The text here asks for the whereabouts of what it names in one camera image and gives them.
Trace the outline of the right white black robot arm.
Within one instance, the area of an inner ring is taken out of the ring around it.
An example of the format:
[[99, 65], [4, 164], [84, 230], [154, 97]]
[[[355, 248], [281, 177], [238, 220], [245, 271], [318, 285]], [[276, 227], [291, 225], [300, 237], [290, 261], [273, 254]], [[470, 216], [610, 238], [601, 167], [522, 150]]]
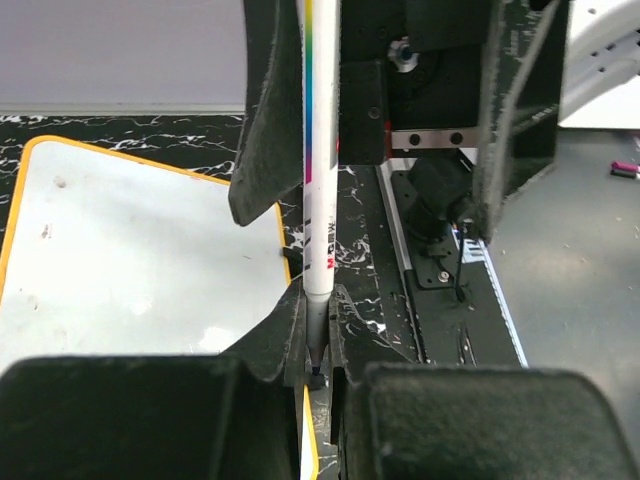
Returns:
[[[344, 1], [339, 159], [416, 156], [411, 230], [470, 216], [488, 239], [503, 200], [555, 149], [565, 1]], [[303, 43], [293, 1], [248, 1], [245, 119], [229, 191], [246, 226], [303, 180]]]

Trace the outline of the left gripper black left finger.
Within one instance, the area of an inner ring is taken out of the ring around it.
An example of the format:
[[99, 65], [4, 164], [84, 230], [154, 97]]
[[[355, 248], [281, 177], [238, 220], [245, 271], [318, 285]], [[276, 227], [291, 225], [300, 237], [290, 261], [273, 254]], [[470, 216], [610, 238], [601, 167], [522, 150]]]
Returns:
[[5, 479], [296, 479], [304, 300], [221, 354], [35, 357], [1, 378]]

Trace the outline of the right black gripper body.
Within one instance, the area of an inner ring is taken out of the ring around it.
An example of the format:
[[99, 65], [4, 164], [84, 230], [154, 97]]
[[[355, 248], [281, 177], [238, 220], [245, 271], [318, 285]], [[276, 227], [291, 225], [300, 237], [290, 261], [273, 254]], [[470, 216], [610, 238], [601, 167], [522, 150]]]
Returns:
[[342, 3], [341, 164], [476, 146], [491, 7], [478, 0]]

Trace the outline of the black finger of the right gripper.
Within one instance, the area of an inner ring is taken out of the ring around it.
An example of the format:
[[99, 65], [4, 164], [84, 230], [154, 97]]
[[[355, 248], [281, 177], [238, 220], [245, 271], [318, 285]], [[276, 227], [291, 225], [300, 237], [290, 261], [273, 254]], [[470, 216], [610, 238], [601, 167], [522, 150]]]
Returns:
[[228, 202], [235, 223], [247, 226], [302, 181], [302, 53], [294, 1], [243, 7], [245, 114]]
[[568, 1], [492, 1], [481, 63], [472, 236], [488, 243], [513, 175], [519, 134], [560, 110]]

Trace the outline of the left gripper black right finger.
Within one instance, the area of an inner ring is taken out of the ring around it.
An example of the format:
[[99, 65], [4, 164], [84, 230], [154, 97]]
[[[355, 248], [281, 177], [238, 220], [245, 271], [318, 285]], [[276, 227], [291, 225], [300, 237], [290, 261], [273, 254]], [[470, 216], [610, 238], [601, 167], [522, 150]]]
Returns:
[[342, 479], [635, 479], [601, 391], [575, 372], [433, 367], [330, 302], [331, 441]]

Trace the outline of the white board with orange frame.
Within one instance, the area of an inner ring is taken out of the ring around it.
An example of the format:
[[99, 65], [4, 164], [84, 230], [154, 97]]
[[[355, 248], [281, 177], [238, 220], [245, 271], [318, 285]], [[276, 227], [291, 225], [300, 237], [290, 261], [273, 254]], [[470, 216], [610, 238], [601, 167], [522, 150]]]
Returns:
[[[238, 227], [227, 190], [66, 138], [30, 140], [1, 251], [1, 378], [35, 357], [213, 356], [256, 327], [301, 284], [282, 255], [280, 209]], [[313, 479], [302, 385], [296, 479]]]

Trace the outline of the white marker pen blue cap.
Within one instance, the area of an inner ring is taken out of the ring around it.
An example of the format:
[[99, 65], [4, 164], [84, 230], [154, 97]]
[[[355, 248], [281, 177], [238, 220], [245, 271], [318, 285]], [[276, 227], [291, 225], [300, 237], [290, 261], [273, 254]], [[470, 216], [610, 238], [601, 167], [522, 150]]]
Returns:
[[303, 33], [303, 287], [306, 343], [317, 376], [328, 344], [338, 186], [341, 2], [305, 1]]

